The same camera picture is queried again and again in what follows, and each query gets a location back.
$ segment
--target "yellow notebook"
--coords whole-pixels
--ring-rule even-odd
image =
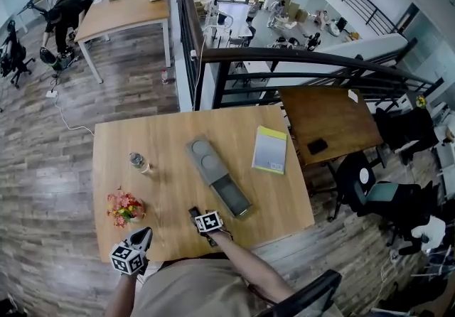
[[[284,174],[286,140],[287,135],[284,132],[258,127],[251,167]]]

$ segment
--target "smartphone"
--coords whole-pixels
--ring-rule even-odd
[[[317,139],[312,143],[308,144],[308,150],[310,151],[311,155],[316,155],[317,153],[321,153],[323,150],[328,148],[327,143],[324,139]]]

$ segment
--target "white table leg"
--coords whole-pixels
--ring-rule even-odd
[[[85,47],[85,43],[83,43],[82,41],[79,42],[79,46],[80,46],[80,50],[82,51],[82,54],[84,55],[85,57],[85,60],[87,61],[88,63],[88,66],[90,67],[90,69],[92,70],[92,73],[93,75],[95,76],[95,79],[98,83],[102,84],[102,78],[100,77],[100,75],[98,74],[98,71],[97,71],[97,68],[95,67],[95,65],[93,64],[92,62],[92,58],[90,57],[90,54],[88,53],[88,50],[87,48]]]
[[[171,67],[171,54],[169,50],[169,30],[168,21],[163,21],[163,39],[164,39],[164,56],[166,58],[166,67]]]
[[[25,31],[26,34],[27,34],[27,33],[28,33],[28,29],[27,29],[25,23],[24,23],[23,20],[22,20],[21,14],[19,14],[17,17],[18,17],[18,19],[19,19],[19,23],[21,24],[23,31]]]

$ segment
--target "wooden floor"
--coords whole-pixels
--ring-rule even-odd
[[[28,52],[41,46],[43,24],[23,37]],[[177,112],[174,84],[162,85],[165,67],[159,27],[112,35],[93,43],[91,53],[103,85],[83,58],[63,73],[58,104],[72,127],[94,129],[97,122]],[[100,262],[92,210],[92,135],[66,129],[53,100],[46,99],[51,71],[37,60],[33,74],[16,90],[7,81],[0,100],[0,294],[12,293],[34,316],[101,316],[118,280]],[[379,179],[424,185],[435,178],[429,152],[416,156],[413,173],[393,158]],[[308,185],[331,182],[325,168],[304,169]],[[311,199],[316,225],[271,242],[255,252],[296,289],[327,269],[342,273],[336,302],[347,316],[372,305],[380,290],[380,269],[387,280],[405,283],[419,263],[407,257],[387,263],[388,235],[376,217],[356,217],[346,206],[328,223],[334,195]]]

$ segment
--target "wooden desk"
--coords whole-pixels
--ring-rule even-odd
[[[257,127],[287,131],[276,106],[253,106],[142,117],[97,124],[93,151],[93,198],[100,256],[109,261],[112,245],[131,230],[151,226],[154,238],[148,257],[154,261],[197,257],[217,252],[199,236],[188,210],[218,210],[244,247],[275,240],[314,224],[304,177],[292,141],[287,142],[283,176],[251,167]],[[219,153],[232,179],[252,202],[244,220],[228,215],[224,205],[203,182],[186,154],[185,144],[204,134]],[[154,178],[129,164],[132,151],[156,167]],[[141,198],[146,216],[126,228],[108,217],[107,194],[122,189]]]
[[[344,88],[285,87],[279,90],[305,164],[320,163],[382,144],[378,128],[362,95],[358,103]],[[324,139],[328,148],[311,155],[307,145]]]
[[[79,27],[75,42],[79,43],[80,49],[98,83],[102,83],[102,78],[92,62],[90,54],[85,47],[85,42],[100,36],[116,33],[117,31],[160,23],[163,25],[166,67],[171,67],[168,33],[169,16],[167,0],[153,2],[149,0],[102,0],[98,4],[91,5],[82,25]]]

